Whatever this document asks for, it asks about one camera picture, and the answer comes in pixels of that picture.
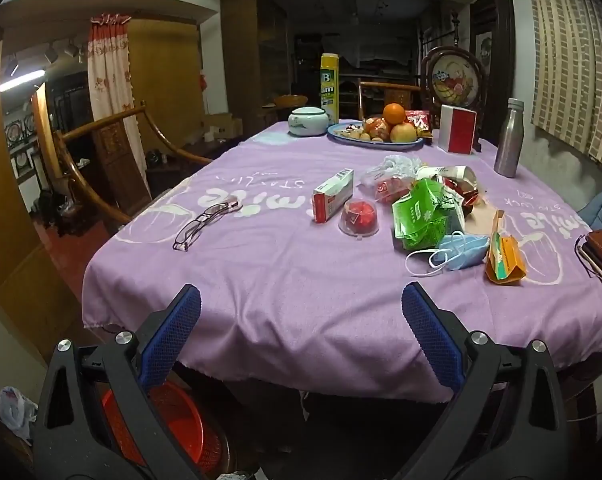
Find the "green snack bag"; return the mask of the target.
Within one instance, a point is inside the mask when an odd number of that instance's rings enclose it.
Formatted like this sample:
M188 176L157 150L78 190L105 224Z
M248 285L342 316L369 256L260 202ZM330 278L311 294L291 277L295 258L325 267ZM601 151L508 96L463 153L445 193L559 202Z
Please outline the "green snack bag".
M465 232L464 199L435 180L417 180L392 204L394 237L408 252L435 248L445 235Z

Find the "white ceramic lidded jar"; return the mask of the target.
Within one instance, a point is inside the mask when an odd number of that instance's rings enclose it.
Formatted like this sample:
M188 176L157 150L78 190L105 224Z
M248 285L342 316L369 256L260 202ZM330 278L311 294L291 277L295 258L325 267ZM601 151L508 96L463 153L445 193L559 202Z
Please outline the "white ceramic lidded jar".
M289 133L292 136L322 136L329 126L328 114L319 107L298 107L288 117Z

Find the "blue oval fruit plate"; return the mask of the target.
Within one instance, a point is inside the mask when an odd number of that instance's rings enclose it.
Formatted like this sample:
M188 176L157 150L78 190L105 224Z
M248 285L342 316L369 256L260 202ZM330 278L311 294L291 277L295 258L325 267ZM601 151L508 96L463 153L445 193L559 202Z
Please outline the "blue oval fruit plate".
M424 145L423 139L397 143L383 141L382 139L372 140L365 132L362 122L344 122L343 124L331 125L328 127L327 136L334 142L358 146L359 148L371 148L372 150L407 152L419 150Z

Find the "orange paper packet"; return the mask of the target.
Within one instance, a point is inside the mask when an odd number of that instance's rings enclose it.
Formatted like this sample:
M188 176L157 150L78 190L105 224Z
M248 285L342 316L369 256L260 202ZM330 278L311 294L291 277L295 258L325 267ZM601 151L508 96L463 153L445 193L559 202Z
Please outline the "orange paper packet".
M519 284L526 277L526 264L516 238L505 232L505 213L494 214L485 273L495 285Z

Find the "red white medicine box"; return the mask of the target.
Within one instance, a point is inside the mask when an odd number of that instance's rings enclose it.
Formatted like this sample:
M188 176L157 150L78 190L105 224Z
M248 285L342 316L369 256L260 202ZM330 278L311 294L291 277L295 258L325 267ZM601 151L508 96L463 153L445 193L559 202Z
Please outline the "red white medicine box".
M353 196L354 170L344 168L314 189L313 219L326 223Z

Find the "yellow green canister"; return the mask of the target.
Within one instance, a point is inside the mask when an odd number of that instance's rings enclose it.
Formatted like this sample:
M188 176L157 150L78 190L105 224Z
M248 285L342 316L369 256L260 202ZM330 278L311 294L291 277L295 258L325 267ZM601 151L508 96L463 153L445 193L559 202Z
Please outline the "yellow green canister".
M339 122L339 55L324 53L320 59L320 107L330 125Z

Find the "clear plastic jelly cup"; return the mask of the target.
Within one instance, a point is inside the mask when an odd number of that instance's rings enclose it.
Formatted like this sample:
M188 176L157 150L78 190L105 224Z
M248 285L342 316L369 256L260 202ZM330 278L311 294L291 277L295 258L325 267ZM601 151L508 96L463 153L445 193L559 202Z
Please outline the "clear plastic jelly cup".
M376 206L366 200L348 200L341 212L339 229L358 240L373 236L379 229Z

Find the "dark-framed eyeglasses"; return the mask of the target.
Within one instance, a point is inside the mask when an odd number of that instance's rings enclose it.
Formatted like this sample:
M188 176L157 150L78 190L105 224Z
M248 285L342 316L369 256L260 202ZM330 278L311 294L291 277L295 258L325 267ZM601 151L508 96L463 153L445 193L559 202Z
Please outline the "dark-framed eyeglasses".
M229 196L226 200L209 206L202 211L201 214L195 216L188 221L176 234L172 248L179 252L188 252L189 248L194 244L200 236L202 230L228 214L238 212L242 208L242 203L239 202L236 196Z

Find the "white plastic bag on floor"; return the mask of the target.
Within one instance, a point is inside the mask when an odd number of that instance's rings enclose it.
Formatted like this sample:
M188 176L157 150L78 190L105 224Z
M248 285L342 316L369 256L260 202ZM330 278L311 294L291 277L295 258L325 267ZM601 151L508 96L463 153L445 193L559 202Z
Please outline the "white plastic bag on floor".
M32 440L38 405L13 387L0 390L0 420L18 438Z

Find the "far wooden chair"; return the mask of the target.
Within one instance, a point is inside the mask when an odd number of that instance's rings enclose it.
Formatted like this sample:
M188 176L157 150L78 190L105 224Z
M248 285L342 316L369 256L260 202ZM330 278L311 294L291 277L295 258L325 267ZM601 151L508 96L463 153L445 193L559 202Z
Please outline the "far wooden chair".
M357 113L363 120L365 115L364 92L365 90L382 91L384 104L397 103L410 110L414 104L414 97L421 93L421 88L415 84L397 84L396 82L383 82L374 80L357 79Z

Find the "purple printed tablecloth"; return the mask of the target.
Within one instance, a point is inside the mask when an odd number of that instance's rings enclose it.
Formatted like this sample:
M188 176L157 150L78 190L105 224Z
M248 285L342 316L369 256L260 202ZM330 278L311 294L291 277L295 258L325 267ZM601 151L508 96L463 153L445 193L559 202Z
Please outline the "purple printed tablecloth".
M529 170L496 174L490 144L471 156L434 146L417 156L474 171L525 258L519 284L492 284L482 266L415 278L394 246L386 207L379 231L362 240L343 234L337 220L316 223L314 189L384 155L324 136L295 139L276 125L177 185L96 252L84 276L84 324L137 330L191 284L202 313L180 358L194 370L224 382L444 402L450 390L402 315L402 290L419 280L469 330L510 346L545 341L556 367L602 352L602 284L575 255L587 230L576 212ZM242 203L238 212L206 226L188 252L172 248L188 221L231 195Z

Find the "red candy packet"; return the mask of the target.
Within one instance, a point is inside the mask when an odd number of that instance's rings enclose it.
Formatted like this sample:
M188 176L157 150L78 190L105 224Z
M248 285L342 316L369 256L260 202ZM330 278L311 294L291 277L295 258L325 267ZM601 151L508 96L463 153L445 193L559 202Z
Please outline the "red candy packet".
M428 110L408 110L406 120L418 131L430 131L430 112Z

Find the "orange fruit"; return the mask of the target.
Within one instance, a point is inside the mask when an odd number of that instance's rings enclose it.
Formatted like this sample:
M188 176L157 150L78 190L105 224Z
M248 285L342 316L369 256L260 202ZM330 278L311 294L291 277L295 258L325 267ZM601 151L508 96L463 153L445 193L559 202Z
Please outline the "orange fruit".
M390 125L399 125L406 119L406 110L401 104L389 103L383 109L383 119Z

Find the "blue face mask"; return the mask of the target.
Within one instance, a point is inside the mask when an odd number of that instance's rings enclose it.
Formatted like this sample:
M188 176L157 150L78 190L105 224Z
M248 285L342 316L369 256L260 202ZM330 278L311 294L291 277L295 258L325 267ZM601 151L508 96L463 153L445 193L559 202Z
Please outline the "blue face mask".
M455 231L444 235L433 248L418 249L405 258L406 271L415 278L428 278L484 263L490 241L486 235Z

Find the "red foil snack wrapper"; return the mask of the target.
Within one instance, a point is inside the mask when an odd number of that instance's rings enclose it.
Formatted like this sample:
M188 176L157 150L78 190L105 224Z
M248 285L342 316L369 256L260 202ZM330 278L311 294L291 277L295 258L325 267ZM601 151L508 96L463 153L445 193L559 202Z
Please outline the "red foil snack wrapper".
M472 208L482 198L479 180L469 166L444 166L436 170L436 177L462 197L462 206Z

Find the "red white floral curtain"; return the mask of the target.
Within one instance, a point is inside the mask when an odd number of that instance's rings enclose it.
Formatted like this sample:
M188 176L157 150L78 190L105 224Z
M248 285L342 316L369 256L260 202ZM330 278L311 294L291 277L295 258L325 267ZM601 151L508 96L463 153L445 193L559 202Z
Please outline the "red white floral curtain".
M101 14L90 19L87 77L92 117L103 119L135 107L128 15Z

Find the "steel water bottle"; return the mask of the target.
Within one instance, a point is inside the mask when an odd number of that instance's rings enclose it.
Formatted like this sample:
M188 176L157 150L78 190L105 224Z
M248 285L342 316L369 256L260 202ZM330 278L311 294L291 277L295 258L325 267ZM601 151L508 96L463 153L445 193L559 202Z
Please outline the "steel water bottle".
M503 177L513 179L516 176L524 140L523 127L524 103L521 100L508 100L507 117L502 126L494 163L494 170Z

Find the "yellow red apple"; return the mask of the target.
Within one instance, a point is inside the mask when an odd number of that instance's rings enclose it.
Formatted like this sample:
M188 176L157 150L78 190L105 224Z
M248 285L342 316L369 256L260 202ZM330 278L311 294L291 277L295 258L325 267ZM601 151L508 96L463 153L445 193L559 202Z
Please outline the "yellow red apple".
M392 143L410 143L418 139L418 130L411 122L395 125L390 131Z

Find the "crumpled clear plastic bag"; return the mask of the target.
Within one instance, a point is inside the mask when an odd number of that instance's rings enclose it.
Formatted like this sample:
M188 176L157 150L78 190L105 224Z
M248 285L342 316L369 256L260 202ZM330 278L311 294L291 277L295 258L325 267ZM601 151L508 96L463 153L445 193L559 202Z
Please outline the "crumpled clear plastic bag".
M377 203L391 205L409 193L422 166L418 157L389 155L363 172L358 187Z

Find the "beige checkered curtain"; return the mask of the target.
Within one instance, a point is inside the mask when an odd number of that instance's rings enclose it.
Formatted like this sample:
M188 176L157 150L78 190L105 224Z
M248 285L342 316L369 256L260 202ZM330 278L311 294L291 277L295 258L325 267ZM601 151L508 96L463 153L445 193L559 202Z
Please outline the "beige checkered curtain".
M602 165L602 2L531 0L532 124Z

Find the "red white tissue box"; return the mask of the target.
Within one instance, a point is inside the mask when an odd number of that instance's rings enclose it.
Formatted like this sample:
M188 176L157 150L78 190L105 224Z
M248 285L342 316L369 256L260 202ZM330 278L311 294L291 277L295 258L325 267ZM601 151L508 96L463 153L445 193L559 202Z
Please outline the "red white tissue box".
M476 118L468 108L443 105L441 107L438 146L447 153L470 155L473 151Z

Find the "wrapped red apple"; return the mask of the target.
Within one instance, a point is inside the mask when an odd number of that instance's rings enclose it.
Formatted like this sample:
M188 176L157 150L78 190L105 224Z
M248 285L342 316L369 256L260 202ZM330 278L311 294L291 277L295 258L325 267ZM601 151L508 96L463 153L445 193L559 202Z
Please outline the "wrapped red apple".
M390 126L383 117L366 118L364 131L371 140L380 139L382 142L389 142L390 140Z

